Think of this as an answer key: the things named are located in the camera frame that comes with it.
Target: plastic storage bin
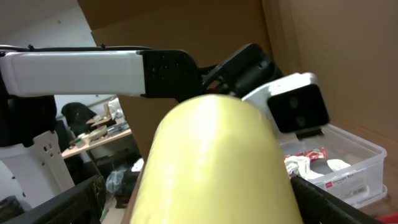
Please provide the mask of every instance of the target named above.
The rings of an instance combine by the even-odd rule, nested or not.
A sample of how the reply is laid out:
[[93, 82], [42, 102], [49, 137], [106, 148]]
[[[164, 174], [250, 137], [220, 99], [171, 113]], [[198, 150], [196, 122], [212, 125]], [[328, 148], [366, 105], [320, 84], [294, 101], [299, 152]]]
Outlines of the plastic storage bin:
[[[383, 185], [386, 150], [333, 125], [322, 130], [324, 136], [303, 141], [284, 136], [279, 140], [280, 147], [285, 155], [324, 147], [328, 158], [311, 163], [311, 170], [324, 176], [309, 181], [356, 208], [386, 196], [387, 188]], [[351, 166], [333, 172], [326, 163], [328, 159], [341, 159]]]

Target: yellow foam roll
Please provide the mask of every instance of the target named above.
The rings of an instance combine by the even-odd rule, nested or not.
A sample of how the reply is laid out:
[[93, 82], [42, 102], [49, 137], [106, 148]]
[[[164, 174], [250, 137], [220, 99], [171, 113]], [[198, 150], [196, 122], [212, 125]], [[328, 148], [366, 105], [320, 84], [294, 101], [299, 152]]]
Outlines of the yellow foam roll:
[[302, 223], [270, 122], [205, 95], [159, 124], [131, 223]]

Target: white tissue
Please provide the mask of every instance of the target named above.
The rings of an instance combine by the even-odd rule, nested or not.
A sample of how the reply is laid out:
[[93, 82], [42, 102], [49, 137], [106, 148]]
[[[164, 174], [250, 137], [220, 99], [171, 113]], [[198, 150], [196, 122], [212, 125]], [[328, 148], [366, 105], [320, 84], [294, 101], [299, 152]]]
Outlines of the white tissue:
[[327, 161], [328, 166], [334, 171], [339, 171], [341, 169], [347, 168], [351, 165], [349, 165], [348, 163], [342, 161], [341, 159], [329, 159]]
[[144, 160], [141, 158], [139, 159], [131, 168], [131, 172], [139, 172], [142, 170], [142, 167], [144, 166]]
[[323, 174], [318, 174], [310, 169], [310, 163], [310, 158], [305, 156], [290, 156], [285, 159], [285, 166], [289, 175], [298, 174], [306, 180], [322, 177]]

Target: wooden desk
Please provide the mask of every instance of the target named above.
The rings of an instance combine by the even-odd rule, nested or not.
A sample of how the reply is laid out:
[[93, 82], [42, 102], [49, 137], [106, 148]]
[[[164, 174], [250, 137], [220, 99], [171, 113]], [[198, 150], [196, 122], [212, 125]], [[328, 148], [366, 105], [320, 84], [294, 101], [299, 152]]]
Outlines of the wooden desk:
[[115, 136], [112, 136], [112, 137], [109, 137], [109, 138], [107, 138], [107, 139], [104, 139], [104, 140], [102, 140], [102, 141], [98, 141], [98, 142], [96, 142], [96, 143], [94, 143], [94, 144], [91, 144], [91, 145], [87, 145], [87, 144], [86, 144], [86, 145], [84, 145], [84, 146], [81, 147], [81, 148], [77, 148], [77, 147], [75, 146], [73, 149], [67, 149], [67, 150], [65, 150], [65, 151], [62, 153], [62, 158], [66, 159], [66, 158], [68, 158], [68, 157], [71, 157], [71, 156], [80, 154], [80, 153], [82, 153], [82, 152], [86, 152], [86, 151], [88, 151], [88, 150], [90, 150], [90, 149], [93, 149], [93, 148], [98, 147], [98, 146], [102, 146], [102, 145], [104, 145], [104, 144], [106, 144], [106, 143], [109, 143], [109, 142], [111, 142], [111, 141], [115, 141], [115, 140], [117, 140], [117, 139], [119, 139], [119, 138], [123, 138], [123, 137], [125, 137], [125, 136], [130, 135], [130, 134], [131, 134], [131, 130], [128, 129], [128, 130], [123, 131], [122, 133], [119, 133], [119, 134], [117, 134], [117, 135], [115, 135]]

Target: cardboard wall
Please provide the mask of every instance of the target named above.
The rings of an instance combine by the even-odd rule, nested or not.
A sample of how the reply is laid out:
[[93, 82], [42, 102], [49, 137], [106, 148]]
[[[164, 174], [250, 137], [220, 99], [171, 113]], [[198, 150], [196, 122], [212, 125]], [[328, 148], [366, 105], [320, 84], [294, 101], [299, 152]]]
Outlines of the cardboard wall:
[[274, 62], [284, 74], [302, 70], [294, 20], [287, 0], [262, 0]]
[[[187, 51], [199, 67], [220, 63], [245, 44], [271, 54], [261, 0], [79, 0], [99, 45], [142, 45]], [[120, 97], [144, 158], [170, 99]]]
[[294, 1], [303, 70], [317, 74], [332, 120], [398, 141], [398, 1]]

